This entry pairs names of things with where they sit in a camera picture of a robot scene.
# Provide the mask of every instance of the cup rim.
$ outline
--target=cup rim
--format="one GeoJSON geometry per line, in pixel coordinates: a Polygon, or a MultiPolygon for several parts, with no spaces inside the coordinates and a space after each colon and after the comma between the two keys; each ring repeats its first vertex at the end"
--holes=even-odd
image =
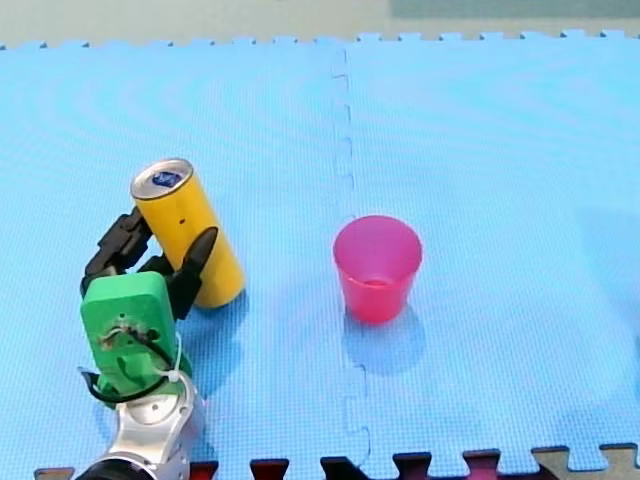
{"type": "Polygon", "coordinates": [[[335,239],[333,241],[333,261],[336,264],[336,267],[338,268],[338,270],[349,281],[357,284],[358,286],[362,286],[362,287],[365,287],[365,288],[384,290],[384,289],[389,289],[390,287],[394,287],[396,285],[402,284],[402,283],[406,282],[408,279],[410,279],[410,278],[412,278],[412,277],[414,277],[416,275],[416,273],[420,269],[420,265],[422,265],[423,259],[424,259],[424,247],[422,245],[422,241],[420,240],[420,237],[418,236],[417,232],[413,228],[411,228],[411,226],[408,225],[406,222],[403,222],[402,220],[400,220],[398,218],[395,218],[395,217],[391,217],[389,215],[372,214],[372,215],[365,215],[363,217],[358,217],[358,218],[356,218],[354,220],[351,220],[350,222],[348,222],[346,225],[344,225],[340,229],[340,231],[338,232],[338,235],[336,235],[336,237],[335,237],[335,239]],[[416,240],[417,245],[418,245],[418,259],[417,259],[417,261],[415,263],[415,267],[412,268],[411,271],[407,272],[406,275],[403,275],[397,282],[394,282],[391,285],[370,285],[370,284],[367,284],[367,283],[365,283],[363,281],[360,281],[360,280],[354,278],[347,271],[345,271],[345,269],[342,268],[338,263],[336,249],[337,249],[338,242],[340,240],[340,236],[343,234],[343,232],[347,228],[349,228],[350,226],[354,225],[355,223],[360,223],[362,221],[372,220],[372,219],[375,219],[375,218],[383,218],[385,220],[391,220],[391,221],[393,221],[395,223],[398,223],[400,226],[405,228],[411,234],[411,236],[416,240]]]}

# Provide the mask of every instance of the black wire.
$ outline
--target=black wire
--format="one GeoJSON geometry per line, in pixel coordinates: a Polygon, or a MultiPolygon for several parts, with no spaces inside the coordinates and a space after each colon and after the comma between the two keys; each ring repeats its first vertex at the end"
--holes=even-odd
{"type": "MultiPolygon", "coordinates": [[[[146,337],[140,335],[138,332],[134,330],[127,331],[126,333],[128,333],[136,342],[147,347],[149,350],[155,353],[158,357],[160,357],[162,361],[166,364],[167,370],[170,370],[173,367],[172,361],[169,358],[169,355],[167,355],[167,353],[164,350],[162,350],[152,341],[148,340],[146,337]]],[[[98,389],[97,383],[98,383],[98,378],[100,377],[99,375],[91,372],[86,372],[86,371],[81,371],[80,374],[82,375],[82,378],[84,378],[84,381],[87,383],[87,388],[89,389],[89,393],[97,400],[100,400],[101,402],[109,403],[109,404],[132,402],[134,400],[138,400],[140,398],[146,397],[147,395],[153,393],[158,388],[162,387],[169,380],[166,376],[162,375],[160,379],[157,382],[155,382],[153,385],[143,390],[140,390],[139,392],[132,393],[129,395],[110,396],[105,393],[102,393],[98,389]]]]}

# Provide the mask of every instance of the yellow can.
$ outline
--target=yellow can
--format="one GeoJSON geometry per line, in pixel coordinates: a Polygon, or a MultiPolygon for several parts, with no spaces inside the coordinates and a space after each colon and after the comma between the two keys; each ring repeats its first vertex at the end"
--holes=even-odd
{"type": "Polygon", "coordinates": [[[244,288],[242,269],[188,161],[170,158],[145,168],[131,182],[131,195],[174,269],[204,229],[218,227],[195,303],[219,307],[238,296],[244,288]]]}

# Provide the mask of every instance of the pink cup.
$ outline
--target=pink cup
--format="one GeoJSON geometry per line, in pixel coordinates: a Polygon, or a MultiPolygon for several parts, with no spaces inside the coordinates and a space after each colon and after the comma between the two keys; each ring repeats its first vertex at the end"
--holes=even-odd
{"type": "Polygon", "coordinates": [[[406,305],[422,262],[422,245],[400,220],[371,215],[340,231],[333,256],[347,309],[362,322],[379,324],[406,305]]]}

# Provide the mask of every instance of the can top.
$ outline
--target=can top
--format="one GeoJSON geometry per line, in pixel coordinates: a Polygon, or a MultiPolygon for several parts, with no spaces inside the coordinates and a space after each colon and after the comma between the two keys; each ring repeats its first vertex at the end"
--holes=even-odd
{"type": "Polygon", "coordinates": [[[178,190],[193,176],[193,167],[182,158],[155,162],[135,176],[131,195],[138,200],[164,197],[178,190]]]}

